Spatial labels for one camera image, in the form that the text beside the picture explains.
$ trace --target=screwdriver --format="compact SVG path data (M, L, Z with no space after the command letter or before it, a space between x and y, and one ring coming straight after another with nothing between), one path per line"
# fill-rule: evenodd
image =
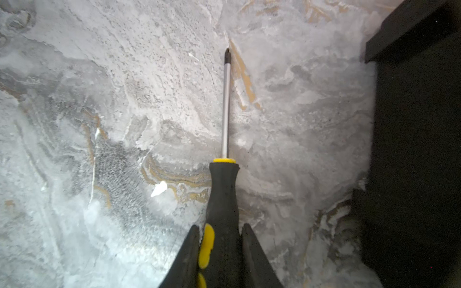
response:
M224 55L221 157L210 163L211 193L203 239L192 225L160 288L283 288L251 226L238 230L235 182L239 165L228 158L231 53Z
M231 55L224 55L221 158L210 163L211 193L200 247L199 283L208 287L240 287L241 243L235 181L239 166L228 158Z

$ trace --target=gray marble surface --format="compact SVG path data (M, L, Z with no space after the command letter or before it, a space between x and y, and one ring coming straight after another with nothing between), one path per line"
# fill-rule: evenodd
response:
M347 198L399 2L0 0L0 286L161 282L203 226L230 47L241 224L286 287L380 287Z

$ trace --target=screwdriver tip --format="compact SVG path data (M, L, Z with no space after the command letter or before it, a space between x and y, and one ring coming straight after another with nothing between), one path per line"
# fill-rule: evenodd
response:
M226 53L224 53L224 64L231 63L231 52L229 51L229 48L226 49Z

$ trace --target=black cabinet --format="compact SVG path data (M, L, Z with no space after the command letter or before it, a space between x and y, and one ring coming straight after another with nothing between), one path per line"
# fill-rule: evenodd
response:
M353 211L384 287L439 287L461 236L461 1L407 0L367 43L372 155Z

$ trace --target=yellow grip accent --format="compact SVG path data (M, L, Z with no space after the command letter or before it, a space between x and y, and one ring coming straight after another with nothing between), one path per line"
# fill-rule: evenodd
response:
M210 263L210 254L214 245L214 229L213 227L206 223L205 231L203 232L203 240L200 246L199 253L199 267L200 269L205 269Z
M197 277L197 288L207 288L207 282L200 272Z
M213 160L213 162L219 162L219 163L237 163L237 161L235 161L234 159L230 159L230 158L216 158L215 160Z

